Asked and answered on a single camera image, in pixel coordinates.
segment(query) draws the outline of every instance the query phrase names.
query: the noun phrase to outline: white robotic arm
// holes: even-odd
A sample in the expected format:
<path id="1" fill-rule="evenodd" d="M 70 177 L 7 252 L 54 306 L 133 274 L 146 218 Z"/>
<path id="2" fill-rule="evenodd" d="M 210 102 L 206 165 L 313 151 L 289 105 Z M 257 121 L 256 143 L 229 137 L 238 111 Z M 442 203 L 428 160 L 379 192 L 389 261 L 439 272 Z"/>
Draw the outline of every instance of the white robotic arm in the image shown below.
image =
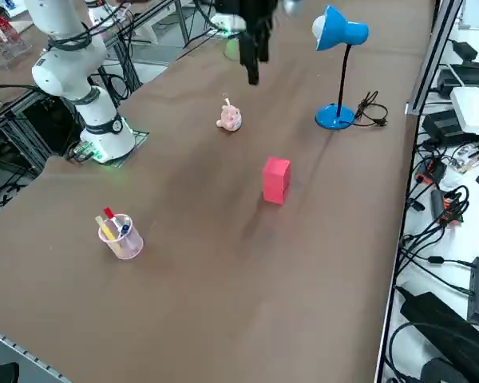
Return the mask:
<path id="1" fill-rule="evenodd" d="M 100 9 L 108 7 L 106 1 L 90 3 L 94 3 L 93 14 L 108 13 Z M 73 0 L 25 0 L 25 4 L 41 32 L 54 41 L 65 41 L 47 50 L 32 68 L 39 88 L 75 106 L 85 122 L 81 141 L 91 147 L 96 161 L 104 163 L 130 153 L 135 146 L 132 130 L 106 90 L 87 81 L 105 60 L 102 37 L 93 35 L 96 32 L 86 33 Z"/>

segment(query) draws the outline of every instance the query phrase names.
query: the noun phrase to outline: desk lamp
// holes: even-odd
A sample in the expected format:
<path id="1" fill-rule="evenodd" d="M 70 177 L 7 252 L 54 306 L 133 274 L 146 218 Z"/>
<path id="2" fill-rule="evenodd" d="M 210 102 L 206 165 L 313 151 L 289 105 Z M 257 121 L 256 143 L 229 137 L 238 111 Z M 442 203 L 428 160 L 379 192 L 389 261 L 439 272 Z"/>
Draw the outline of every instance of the desk lamp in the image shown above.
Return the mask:
<path id="1" fill-rule="evenodd" d="M 361 45 L 369 36 L 369 28 L 361 22 L 347 22 L 344 16 L 333 6 L 327 6 L 325 13 L 314 20 L 312 33 L 318 40 L 316 50 L 330 49 L 341 42 L 346 44 L 346 52 L 342 61 L 341 88 L 338 92 L 338 103 L 324 106 L 316 113 L 319 126 L 328 129 L 345 129 L 354 121 L 354 112 L 342 105 L 346 63 L 351 46 Z"/>

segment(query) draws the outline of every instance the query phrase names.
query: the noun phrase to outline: lamp neck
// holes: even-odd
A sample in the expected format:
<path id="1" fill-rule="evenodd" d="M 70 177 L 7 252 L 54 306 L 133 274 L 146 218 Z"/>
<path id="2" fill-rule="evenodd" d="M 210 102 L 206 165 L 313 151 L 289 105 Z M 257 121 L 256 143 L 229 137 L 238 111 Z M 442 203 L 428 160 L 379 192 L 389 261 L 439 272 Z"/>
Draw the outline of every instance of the lamp neck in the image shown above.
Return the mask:
<path id="1" fill-rule="evenodd" d="M 344 94 L 344 78 L 346 77 L 346 64 L 348 62 L 348 56 L 350 55 L 351 45 L 346 45 L 346 52 L 344 52 L 344 58 L 342 60 L 342 73 L 341 73 L 341 88 L 338 91 L 338 103 L 337 103 L 337 117 L 341 116 L 342 108 L 342 95 Z"/>

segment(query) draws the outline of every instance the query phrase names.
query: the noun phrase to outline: red block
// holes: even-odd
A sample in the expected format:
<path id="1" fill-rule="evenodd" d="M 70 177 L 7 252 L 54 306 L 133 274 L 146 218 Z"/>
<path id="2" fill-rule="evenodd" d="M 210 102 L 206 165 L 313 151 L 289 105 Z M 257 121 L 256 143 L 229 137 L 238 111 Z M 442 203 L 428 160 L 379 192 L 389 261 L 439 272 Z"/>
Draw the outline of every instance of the red block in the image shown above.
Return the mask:
<path id="1" fill-rule="evenodd" d="M 263 197 L 268 202 L 283 204 L 291 178 L 291 162 L 270 157 L 263 169 Z"/>

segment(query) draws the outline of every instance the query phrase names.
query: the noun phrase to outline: pencil cup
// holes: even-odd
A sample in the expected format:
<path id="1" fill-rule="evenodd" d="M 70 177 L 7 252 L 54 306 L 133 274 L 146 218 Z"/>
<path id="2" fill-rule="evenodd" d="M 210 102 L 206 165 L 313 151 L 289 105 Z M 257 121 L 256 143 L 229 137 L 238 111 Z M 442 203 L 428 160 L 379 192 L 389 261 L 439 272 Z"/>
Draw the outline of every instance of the pencil cup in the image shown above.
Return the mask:
<path id="1" fill-rule="evenodd" d="M 106 243 L 110 249 L 112 249 L 113 253 L 119 259 L 131 259 L 135 258 L 138 253 L 141 252 L 142 247 L 144 247 L 144 240 L 138 234 L 137 229 L 133 226 L 133 220 L 129 218 L 126 214 L 116 214 L 115 219 L 121 225 L 128 225 L 129 229 L 126 234 L 121 235 L 121 231 L 117 229 L 117 225 L 112 222 L 112 220 L 107 219 L 105 221 L 105 225 L 110 229 L 110 231 L 114 234 L 116 239 L 108 240 L 103 234 L 101 228 L 97 231 L 97 235 L 99 239 Z"/>

